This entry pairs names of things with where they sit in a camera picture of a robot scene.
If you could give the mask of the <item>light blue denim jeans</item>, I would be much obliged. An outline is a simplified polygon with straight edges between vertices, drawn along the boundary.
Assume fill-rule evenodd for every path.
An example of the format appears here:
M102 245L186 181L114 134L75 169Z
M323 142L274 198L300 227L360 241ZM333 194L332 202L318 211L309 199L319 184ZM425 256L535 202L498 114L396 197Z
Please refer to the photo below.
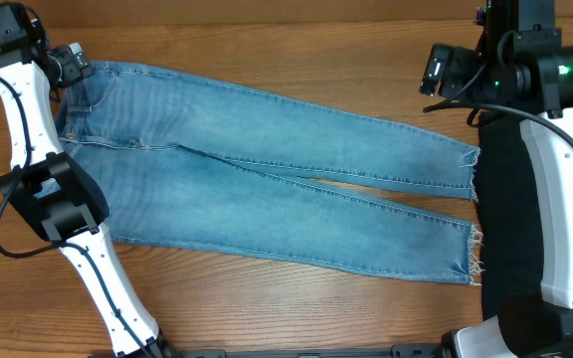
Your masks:
M446 135L120 62L94 63L55 122L117 242L438 283L480 271L473 223L376 196L473 200L480 151Z

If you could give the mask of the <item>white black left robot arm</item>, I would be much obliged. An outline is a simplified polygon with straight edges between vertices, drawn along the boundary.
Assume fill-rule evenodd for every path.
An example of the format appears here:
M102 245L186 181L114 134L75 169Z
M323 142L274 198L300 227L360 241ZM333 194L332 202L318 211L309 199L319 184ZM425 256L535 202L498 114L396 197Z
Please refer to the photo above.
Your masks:
M81 46L51 49L27 30L0 34L0 97L11 137L11 170L0 176L2 204L12 206L44 252L60 251L76 269L106 326L116 357L171 357L173 349L138 299L111 242L106 199L96 181L64 151L50 93L90 77Z

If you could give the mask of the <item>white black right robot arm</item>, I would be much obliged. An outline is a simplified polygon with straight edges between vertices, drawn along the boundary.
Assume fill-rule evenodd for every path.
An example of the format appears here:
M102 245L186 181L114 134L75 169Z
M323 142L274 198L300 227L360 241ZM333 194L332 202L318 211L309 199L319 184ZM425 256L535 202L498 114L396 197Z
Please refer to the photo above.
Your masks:
M437 44L420 91L479 134L481 324L395 357L573 357L573 46L551 0L487 0L474 49Z

